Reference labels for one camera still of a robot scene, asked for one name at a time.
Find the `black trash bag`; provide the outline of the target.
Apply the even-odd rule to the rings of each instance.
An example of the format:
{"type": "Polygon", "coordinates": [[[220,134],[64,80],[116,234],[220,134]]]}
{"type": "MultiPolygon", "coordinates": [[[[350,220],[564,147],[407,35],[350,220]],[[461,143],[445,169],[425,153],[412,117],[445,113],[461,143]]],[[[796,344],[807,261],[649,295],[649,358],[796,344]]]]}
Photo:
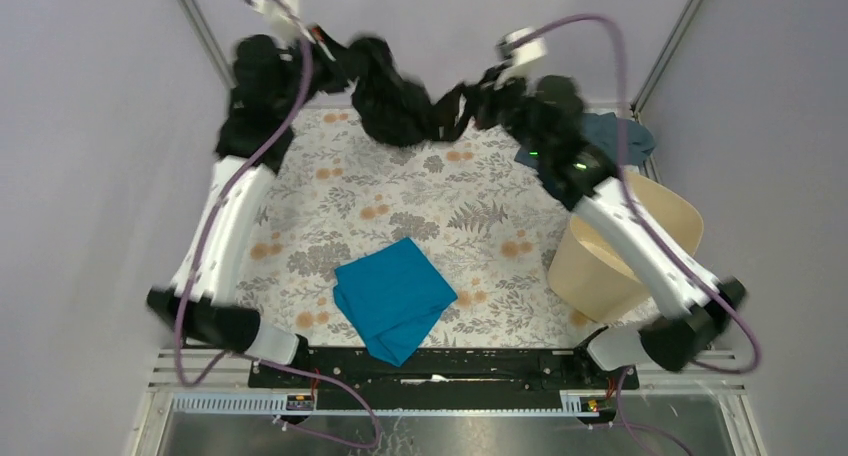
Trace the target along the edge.
{"type": "Polygon", "coordinates": [[[479,102],[478,88],[465,82],[432,101],[423,84],[398,72],[388,43],[376,35],[355,36],[338,60],[354,83],[351,102],[361,126],[384,145],[453,143],[466,130],[479,102]]]}

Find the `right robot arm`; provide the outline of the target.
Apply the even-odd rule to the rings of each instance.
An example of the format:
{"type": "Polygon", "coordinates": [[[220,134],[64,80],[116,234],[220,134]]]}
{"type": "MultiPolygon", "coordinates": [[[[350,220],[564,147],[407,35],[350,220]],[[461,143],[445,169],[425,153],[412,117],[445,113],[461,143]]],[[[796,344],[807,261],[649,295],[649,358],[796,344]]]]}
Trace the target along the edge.
{"type": "Polygon", "coordinates": [[[603,329],[583,342],[573,362],[575,378],[597,388],[613,370],[653,362],[679,372],[731,323],[745,334],[738,307],[745,287],[724,281],[695,262],[641,208],[631,192],[631,172],[580,136],[581,115],[531,96],[523,77],[505,65],[487,69],[471,89],[468,110],[480,129],[501,126],[536,152],[536,172],[545,190],[594,229],[648,290],[661,314],[644,326],[603,329]]]}

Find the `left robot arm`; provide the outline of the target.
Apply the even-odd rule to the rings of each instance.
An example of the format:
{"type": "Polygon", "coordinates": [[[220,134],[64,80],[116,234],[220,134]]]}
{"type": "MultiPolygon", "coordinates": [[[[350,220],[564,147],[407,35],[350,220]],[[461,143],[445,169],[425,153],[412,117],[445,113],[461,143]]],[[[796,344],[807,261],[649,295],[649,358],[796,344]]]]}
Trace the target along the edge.
{"type": "Polygon", "coordinates": [[[299,337],[240,306],[236,289],[255,218],[294,137],[294,117],[316,93],[339,93],[348,85],[340,66],[344,46],[318,26],[311,27],[309,43],[310,62],[298,44],[280,47],[265,35],[237,45],[236,84],[191,248],[170,285],[147,296],[148,307],[179,342],[194,339],[271,361],[272,374],[288,387],[301,385],[310,373],[308,357],[298,352],[299,337]]]}

